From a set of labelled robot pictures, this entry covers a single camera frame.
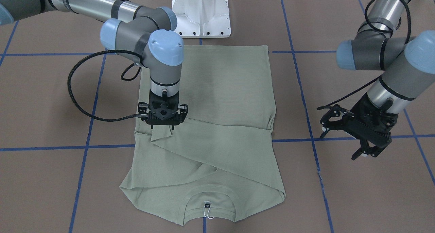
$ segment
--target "blue joint cap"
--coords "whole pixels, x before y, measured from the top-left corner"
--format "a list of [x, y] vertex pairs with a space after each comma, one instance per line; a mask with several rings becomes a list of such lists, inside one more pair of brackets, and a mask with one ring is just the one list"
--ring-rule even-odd
[[171, 31], [175, 31], [175, 29], [177, 28], [177, 16], [175, 15], [174, 11], [172, 11], [168, 7], [158, 7], [158, 8], [166, 12], [166, 14], [169, 17], [169, 20], [171, 21]]
[[163, 64], [177, 66], [183, 63], [183, 39], [173, 31], [157, 30], [148, 39], [152, 55]]
[[424, 31], [409, 42], [405, 58], [417, 70], [435, 74], [435, 30]]
[[14, 18], [11, 13], [0, 3], [0, 26], [11, 24], [14, 22]]
[[116, 48], [116, 32], [118, 31], [120, 23], [121, 21], [118, 19], [108, 19], [101, 27], [100, 41], [108, 50], [114, 50]]
[[336, 60], [338, 67], [341, 69], [356, 70], [351, 40], [340, 43], [337, 48]]

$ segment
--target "white plastic bracket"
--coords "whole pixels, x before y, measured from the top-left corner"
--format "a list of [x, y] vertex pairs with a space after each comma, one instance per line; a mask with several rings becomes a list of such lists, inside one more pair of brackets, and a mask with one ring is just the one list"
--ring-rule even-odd
[[172, 0], [176, 33], [183, 38], [219, 38], [231, 35], [228, 0]]

